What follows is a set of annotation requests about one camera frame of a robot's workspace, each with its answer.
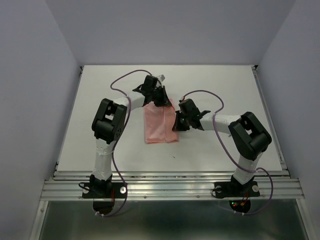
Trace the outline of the pink satin napkin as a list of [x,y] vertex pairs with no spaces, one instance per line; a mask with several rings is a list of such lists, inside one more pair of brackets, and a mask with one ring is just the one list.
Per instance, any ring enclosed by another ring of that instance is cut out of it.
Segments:
[[153,102],[143,107],[144,139],[146,144],[176,143],[179,135],[173,131],[176,120],[174,106],[156,106]]

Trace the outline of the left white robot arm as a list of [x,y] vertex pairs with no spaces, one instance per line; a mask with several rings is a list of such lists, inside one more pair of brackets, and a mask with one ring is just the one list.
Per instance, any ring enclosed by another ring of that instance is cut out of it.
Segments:
[[88,193],[98,198],[111,197],[114,189],[112,187],[113,154],[131,111],[151,104],[161,110],[172,106],[163,85],[164,80],[164,75],[147,75],[144,82],[130,93],[119,89],[123,97],[101,100],[91,125],[96,142],[96,154],[89,184],[83,188]]

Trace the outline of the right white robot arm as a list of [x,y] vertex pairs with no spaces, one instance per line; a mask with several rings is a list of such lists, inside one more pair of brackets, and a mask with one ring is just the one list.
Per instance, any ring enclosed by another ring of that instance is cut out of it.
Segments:
[[229,182],[214,185],[216,196],[235,197],[252,190],[256,167],[262,154],[272,142],[272,137],[256,115],[250,111],[242,115],[223,115],[209,110],[200,111],[190,98],[179,101],[175,112],[174,132],[185,132],[190,128],[214,131],[229,158],[231,154],[220,137],[220,133],[230,135],[239,153],[239,160],[231,161],[236,169]]

